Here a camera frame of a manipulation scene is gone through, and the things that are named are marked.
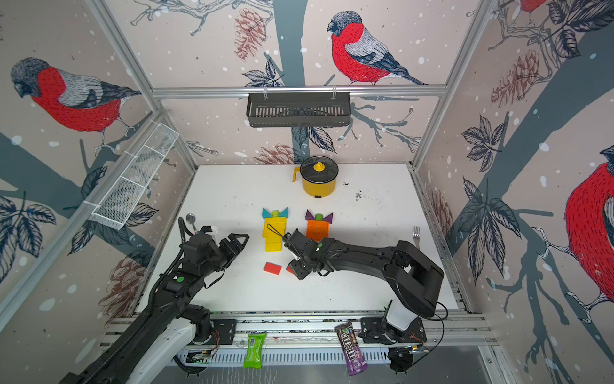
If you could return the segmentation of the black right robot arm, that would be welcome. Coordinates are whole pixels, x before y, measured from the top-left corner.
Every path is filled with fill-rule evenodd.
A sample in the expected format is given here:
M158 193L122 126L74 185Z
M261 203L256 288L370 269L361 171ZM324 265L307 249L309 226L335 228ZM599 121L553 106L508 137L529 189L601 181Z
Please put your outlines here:
M335 238L315 241L299 230L281 237L294 255L289 268L303 280L311 273L326 277L348 271L379 278L388 283L396 298L379 323L363 318L359 337L366 343L393 345L421 340L411 334L418 318L435 317L443 270L414 244L398 241L396 246L365 247L343 243Z

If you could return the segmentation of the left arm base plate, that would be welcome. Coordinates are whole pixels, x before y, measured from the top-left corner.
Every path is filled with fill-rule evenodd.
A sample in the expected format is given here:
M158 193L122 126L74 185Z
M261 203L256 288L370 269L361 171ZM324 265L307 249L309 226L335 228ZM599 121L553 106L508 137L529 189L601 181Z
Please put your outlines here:
M211 321L211 336L206 341L208 346L231 346L237 328L236 319L214 319Z

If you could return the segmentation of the long yellow rectangle block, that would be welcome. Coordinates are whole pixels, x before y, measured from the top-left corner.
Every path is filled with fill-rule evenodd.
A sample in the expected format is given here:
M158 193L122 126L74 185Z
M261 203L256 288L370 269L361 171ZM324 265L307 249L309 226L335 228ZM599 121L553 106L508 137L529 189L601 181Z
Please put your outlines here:
M271 225L286 225L286 218L278 217L278 218L267 218L265 219L265 224Z

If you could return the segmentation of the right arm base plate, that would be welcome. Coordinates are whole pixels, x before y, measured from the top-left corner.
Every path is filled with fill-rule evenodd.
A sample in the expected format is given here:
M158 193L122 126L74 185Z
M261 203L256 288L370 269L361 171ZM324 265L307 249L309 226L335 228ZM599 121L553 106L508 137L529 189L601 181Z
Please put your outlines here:
M391 346L398 343L425 344L427 337L421 318L415 318L405 331L399 331L383 318L362 318L358 338L367 344Z

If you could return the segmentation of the red square block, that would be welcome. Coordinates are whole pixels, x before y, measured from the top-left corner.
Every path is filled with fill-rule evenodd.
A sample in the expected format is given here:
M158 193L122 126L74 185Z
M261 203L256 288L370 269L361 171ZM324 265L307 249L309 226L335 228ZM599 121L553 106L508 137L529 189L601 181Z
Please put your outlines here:
M263 270L272 275L280 275L282 267L277 264L273 264L271 262L267 262L263 268Z

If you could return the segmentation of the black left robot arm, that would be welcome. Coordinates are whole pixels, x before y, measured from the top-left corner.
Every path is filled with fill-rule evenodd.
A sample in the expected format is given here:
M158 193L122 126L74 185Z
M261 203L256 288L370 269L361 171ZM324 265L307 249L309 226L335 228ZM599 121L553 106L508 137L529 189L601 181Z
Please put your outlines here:
M150 383L190 344L217 350L233 342L234 320L213 320L192 301L208 288L205 279L224 274L249 235L230 234L217 243L201 231L183 242L167 271L150 291L146 308L102 355L63 383Z

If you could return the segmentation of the orange slanted block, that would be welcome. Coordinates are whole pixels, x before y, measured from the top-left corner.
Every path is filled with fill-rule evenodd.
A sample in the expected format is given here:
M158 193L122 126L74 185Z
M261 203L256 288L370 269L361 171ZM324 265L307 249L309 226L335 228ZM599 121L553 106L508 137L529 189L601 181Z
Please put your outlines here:
M306 237L319 243L324 238L327 238L328 235L327 233L309 233L306 235Z

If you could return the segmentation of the small yellow block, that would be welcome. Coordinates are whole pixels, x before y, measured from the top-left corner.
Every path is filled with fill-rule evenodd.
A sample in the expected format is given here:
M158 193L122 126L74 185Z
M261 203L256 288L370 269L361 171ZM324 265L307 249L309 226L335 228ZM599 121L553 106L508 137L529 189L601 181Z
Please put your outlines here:
M282 240L279 237L277 237L277 238L268 237L268 238L265 239L265 244L267 246L281 246L282 245Z

